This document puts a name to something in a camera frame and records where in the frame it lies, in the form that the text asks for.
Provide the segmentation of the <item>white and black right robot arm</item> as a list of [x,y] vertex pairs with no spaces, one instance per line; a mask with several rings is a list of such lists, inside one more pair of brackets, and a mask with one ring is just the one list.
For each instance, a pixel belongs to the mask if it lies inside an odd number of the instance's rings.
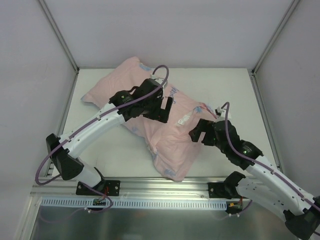
[[241,140],[229,122],[200,119],[189,132],[192,142],[217,147],[227,159],[248,172],[261,184],[234,171],[223,182],[209,183],[210,197],[247,198],[284,221],[287,229],[301,240],[308,240],[320,225],[320,198],[297,186],[273,165],[251,142]]

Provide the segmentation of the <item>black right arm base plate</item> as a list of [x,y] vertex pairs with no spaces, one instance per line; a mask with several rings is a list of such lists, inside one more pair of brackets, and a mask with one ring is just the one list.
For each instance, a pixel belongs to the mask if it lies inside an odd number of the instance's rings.
[[210,199],[232,199],[223,182],[208,182],[207,187]]

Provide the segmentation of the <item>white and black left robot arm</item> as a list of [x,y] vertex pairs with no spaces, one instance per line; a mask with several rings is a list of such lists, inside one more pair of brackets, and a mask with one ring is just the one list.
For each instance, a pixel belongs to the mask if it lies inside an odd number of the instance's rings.
[[96,167],[80,160],[81,153],[107,131],[130,119],[143,116],[150,120],[167,123],[173,98],[166,99],[162,108],[165,78],[147,78],[141,85],[130,90],[116,92],[109,102],[93,117],[78,128],[46,138],[48,155],[63,180],[76,180],[93,195],[105,194],[106,181]]

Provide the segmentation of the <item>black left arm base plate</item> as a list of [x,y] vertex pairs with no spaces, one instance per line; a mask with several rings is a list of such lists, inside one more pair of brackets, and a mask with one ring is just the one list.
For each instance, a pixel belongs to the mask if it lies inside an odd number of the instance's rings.
[[[120,180],[102,180],[97,186],[92,187],[95,191],[107,196],[119,196],[121,181]],[[98,196],[99,194],[87,188],[82,182],[78,182],[75,194],[77,196]]]

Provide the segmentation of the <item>blue and pink printed pillowcase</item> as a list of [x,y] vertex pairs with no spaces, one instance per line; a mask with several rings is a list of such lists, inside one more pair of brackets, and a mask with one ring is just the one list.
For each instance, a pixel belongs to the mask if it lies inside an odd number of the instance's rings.
[[[102,108],[116,92],[140,86],[151,74],[151,68],[142,64],[138,57],[128,58],[101,78],[82,100]],[[163,177],[181,182],[201,150],[201,143],[193,142],[189,132],[200,119],[216,122],[218,115],[208,105],[193,100],[171,83],[165,87],[164,97],[173,99],[167,123],[139,116],[128,120],[124,126],[144,138],[153,164]]]

